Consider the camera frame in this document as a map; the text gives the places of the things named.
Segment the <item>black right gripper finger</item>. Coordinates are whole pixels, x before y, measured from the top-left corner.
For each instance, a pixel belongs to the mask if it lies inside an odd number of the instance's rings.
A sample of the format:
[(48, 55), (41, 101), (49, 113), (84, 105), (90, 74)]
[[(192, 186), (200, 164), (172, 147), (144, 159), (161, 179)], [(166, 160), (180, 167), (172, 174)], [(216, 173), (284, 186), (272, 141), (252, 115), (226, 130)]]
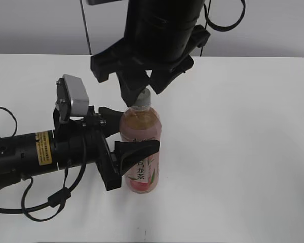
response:
[(121, 97), (125, 104), (131, 107), (147, 86), (147, 73), (145, 70), (120, 71), (117, 72), (117, 78), (120, 84)]
[(192, 58), (185, 58), (182, 62), (180, 62), (176, 67), (172, 69), (152, 70), (149, 85), (156, 94), (160, 94), (178, 76), (191, 69), (193, 64), (194, 61)]

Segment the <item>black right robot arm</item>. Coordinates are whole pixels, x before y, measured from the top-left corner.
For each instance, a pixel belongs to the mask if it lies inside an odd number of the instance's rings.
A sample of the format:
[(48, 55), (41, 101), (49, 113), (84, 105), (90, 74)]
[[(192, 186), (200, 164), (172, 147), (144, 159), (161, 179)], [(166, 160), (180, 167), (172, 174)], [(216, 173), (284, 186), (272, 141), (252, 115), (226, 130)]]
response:
[(128, 107), (147, 86), (156, 94), (192, 68), (210, 33), (197, 24), (204, 1), (129, 1), (123, 38), (91, 56), (99, 83), (116, 73)]

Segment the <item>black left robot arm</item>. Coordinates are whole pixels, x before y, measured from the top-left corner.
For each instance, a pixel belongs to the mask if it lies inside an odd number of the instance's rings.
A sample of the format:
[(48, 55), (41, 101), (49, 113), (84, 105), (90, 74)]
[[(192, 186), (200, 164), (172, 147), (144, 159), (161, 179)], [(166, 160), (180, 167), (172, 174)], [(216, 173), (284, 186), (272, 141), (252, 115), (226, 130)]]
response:
[(107, 191), (122, 185), (122, 176), (141, 160), (156, 154), (159, 140), (115, 142), (106, 139), (119, 132), (122, 112), (89, 106), (86, 116), (63, 123), (54, 110), (54, 130), (0, 138), (0, 189), (25, 176), (37, 176), (95, 163)]

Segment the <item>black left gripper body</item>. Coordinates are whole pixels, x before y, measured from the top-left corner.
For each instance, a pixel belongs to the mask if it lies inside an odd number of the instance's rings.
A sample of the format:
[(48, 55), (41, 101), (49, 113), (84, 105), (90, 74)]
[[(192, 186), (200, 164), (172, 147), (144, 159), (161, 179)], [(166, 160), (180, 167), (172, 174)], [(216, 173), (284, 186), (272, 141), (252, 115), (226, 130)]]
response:
[(122, 176), (117, 159), (111, 154), (102, 130), (103, 118), (89, 106), (87, 115), (78, 120), (69, 118), (67, 123), (59, 121), (59, 112), (53, 111), (55, 130), (54, 161), (60, 169), (80, 166), (80, 172), (69, 187), (73, 191), (80, 183), (87, 164), (95, 163), (107, 191), (121, 188)]

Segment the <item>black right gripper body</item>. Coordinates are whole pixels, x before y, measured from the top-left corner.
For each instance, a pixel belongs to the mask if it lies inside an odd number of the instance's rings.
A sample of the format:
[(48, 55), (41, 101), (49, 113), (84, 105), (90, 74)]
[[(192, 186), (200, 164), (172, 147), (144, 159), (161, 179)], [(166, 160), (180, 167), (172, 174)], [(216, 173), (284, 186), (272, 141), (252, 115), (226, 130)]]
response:
[(91, 56), (91, 71), (102, 83), (108, 80), (111, 73), (145, 70), (149, 83), (152, 70), (172, 69), (185, 58), (192, 58), (190, 56), (192, 50), (196, 47), (203, 47), (208, 38), (207, 30), (201, 25), (195, 26), (183, 53), (173, 61), (157, 57), (157, 51), (152, 51), (151, 55), (144, 56), (131, 48), (124, 39), (121, 39), (105, 51)]

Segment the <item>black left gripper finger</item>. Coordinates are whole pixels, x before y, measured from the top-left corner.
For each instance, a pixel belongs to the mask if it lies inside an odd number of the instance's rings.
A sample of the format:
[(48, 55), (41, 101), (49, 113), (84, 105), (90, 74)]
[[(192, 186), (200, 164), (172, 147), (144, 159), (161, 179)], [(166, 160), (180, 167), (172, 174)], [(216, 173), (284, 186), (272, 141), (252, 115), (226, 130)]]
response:
[(125, 175), (134, 165), (159, 152), (159, 140), (141, 142), (115, 142), (114, 154), (117, 158), (118, 171)]
[(107, 107), (99, 107), (98, 113), (104, 120), (102, 130), (106, 138), (120, 132), (120, 121), (124, 114), (123, 112), (112, 110)]

